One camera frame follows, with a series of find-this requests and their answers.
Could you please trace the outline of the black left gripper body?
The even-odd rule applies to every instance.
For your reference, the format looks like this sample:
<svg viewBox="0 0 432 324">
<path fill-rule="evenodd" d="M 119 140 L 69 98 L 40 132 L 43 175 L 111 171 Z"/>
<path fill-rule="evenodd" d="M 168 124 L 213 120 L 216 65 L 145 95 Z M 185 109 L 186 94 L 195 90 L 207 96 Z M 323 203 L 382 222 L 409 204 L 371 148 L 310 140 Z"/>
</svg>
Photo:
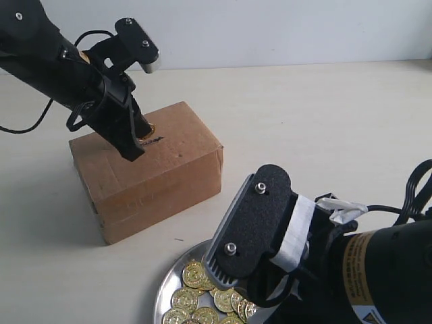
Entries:
<svg viewBox="0 0 432 324">
<path fill-rule="evenodd" d="M 139 149 L 142 113 L 132 92 L 135 84 L 125 73 L 88 63 L 68 63 L 72 74 L 69 131 L 88 126 L 117 149 Z"/>
</svg>

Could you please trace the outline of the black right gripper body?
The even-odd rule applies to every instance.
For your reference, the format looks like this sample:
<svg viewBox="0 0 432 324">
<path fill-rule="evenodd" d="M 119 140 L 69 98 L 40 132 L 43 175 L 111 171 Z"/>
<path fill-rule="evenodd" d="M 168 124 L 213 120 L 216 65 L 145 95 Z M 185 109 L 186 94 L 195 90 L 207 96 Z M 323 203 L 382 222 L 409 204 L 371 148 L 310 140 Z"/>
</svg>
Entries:
<svg viewBox="0 0 432 324">
<path fill-rule="evenodd" d="M 358 227 L 353 209 L 333 194 L 291 195 L 275 252 L 248 282 L 249 323 L 357 323 L 342 276 L 345 235 Z"/>
</svg>

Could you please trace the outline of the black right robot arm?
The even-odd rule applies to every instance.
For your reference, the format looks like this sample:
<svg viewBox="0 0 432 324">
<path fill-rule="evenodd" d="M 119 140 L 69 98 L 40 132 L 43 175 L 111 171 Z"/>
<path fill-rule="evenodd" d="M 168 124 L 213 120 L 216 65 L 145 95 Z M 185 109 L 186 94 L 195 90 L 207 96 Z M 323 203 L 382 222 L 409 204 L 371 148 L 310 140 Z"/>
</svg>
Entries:
<svg viewBox="0 0 432 324">
<path fill-rule="evenodd" d="M 247 192 L 245 216 L 258 254 L 247 293 L 272 306 L 269 323 L 430 323 L 431 211 L 428 195 L 401 209 L 291 191 Z M 358 233 L 371 211 L 398 215 L 391 226 Z"/>
</svg>

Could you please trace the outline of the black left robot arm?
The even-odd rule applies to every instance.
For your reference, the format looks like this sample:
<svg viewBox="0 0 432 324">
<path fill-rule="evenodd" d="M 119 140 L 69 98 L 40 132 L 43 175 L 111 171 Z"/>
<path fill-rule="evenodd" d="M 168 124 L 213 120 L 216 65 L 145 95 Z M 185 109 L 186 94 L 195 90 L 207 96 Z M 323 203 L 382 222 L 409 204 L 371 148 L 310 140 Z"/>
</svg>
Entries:
<svg viewBox="0 0 432 324">
<path fill-rule="evenodd" d="M 133 97 L 128 68 L 155 71 L 160 52 L 131 17 L 88 50 L 65 38 L 40 1 L 1 2 L 1 68 L 70 111 L 66 126 L 89 127 L 135 161 L 154 132 Z"/>
</svg>

